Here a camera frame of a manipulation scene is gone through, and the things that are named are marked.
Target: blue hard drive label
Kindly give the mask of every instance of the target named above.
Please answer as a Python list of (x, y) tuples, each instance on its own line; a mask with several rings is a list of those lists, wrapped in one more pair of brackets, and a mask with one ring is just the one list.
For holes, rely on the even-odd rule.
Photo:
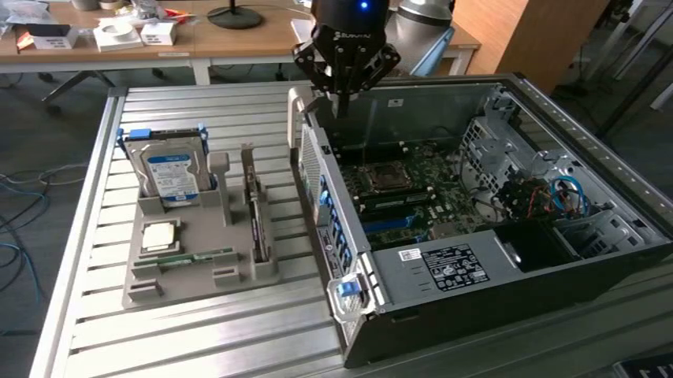
[(487, 271), (468, 244), (424, 252), (423, 257), (441, 291), (489, 281)]
[(156, 181), (160, 196), (166, 206), (176, 206), (192, 200), (200, 194), (196, 175), (190, 172), (192, 156), (189, 154), (153, 156), (148, 158), (148, 165)]

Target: metal slat table surface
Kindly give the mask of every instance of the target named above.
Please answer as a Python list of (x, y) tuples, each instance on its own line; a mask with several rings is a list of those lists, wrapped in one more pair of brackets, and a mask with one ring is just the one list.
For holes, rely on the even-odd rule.
[[(300, 84), (306, 85), (138, 88), (111, 95), (33, 377), (575, 376), (671, 341), (670, 260), (591, 304), (342, 369), (290, 171), (288, 91)], [(115, 145), (117, 129), (186, 128), (201, 122), (210, 130), (210, 148), (230, 151), (233, 180), (242, 175), (241, 144), (256, 144), (285, 280), (232, 295), (125, 310), (138, 180)], [(460, 325), (448, 319), (448, 326)]]

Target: motherboard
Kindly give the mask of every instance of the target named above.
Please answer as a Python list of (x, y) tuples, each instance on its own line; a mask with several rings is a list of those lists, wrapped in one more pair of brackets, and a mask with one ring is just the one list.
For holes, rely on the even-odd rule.
[(477, 211), (457, 159), (435, 141), (338, 155), (373, 250), (472, 233), (497, 216)]

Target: desk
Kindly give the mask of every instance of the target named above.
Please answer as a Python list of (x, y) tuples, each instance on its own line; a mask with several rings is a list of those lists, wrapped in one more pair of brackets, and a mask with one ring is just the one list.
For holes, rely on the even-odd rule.
[[(248, 0), (244, 3), (252, 6), (273, 3), (309, 11), (294, 5), (292, 0)], [(168, 8), (200, 15), (196, 25), (184, 24), (178, 27), (174, 46), (145, 46), (99, 53), (95, 41), (81, 38), (73, 50), (37, 50), (30, 46), (18, 51), (14, 41), (22, 33), (19, 31), (0, 40), (0, 73), (193, 67), (197, 84), (208, 85), (212, 83), (212, 65), (293, 63), (296, 34), (290, 20), (308, 17), (286, 9), (258, 6), (256, 10), (265, 16), (265, 23), (258, 28), (225, 30), (206, 19), (209, 11), (225, 4), (222, 0), (162, 2)], [(94, 28), (98, 25), (97, 18), (111, 16), (110, 11), (82, 12), (70, 3), (61, 2), (51, 4), (51, 11), (61, 23), (82, 28)], [(445, 57), (453, 58), (451, 74), (461, 75), (481, 44), (460, 25), (455, 27), (457, 30)]]
[[(286, 101), (301, 84), (137, 88), (109, 98), (31, 378), (568, 377), (671, 342), (670, 260), (592, 303), (345, 370), (290, 172)], [(138, 180), (117, 130), (200, 122), (210, 128), (210, 148), (230, 151), (233, 180), (242, 175), (236, 151), (244, 142), (256, 144), (256, 170), (274, 203), (280, 268), (294, 279), (125, 310)], [(448, 326), (456, 326), (451, 318)]]

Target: robotic arm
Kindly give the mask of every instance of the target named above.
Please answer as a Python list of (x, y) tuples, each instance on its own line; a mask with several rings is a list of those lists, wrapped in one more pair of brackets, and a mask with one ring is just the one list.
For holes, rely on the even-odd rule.
[[(316, 26), (293, 50), (294, 62), (328, 93), (337, 117), (400, 62), (413, 75), (433, 71), (453, 34), (452, 10), (453, 0), (405, 0), (397, 14), (389, 0), (313, 1)], [(404, 48), (403, 57), (388, 39)]]

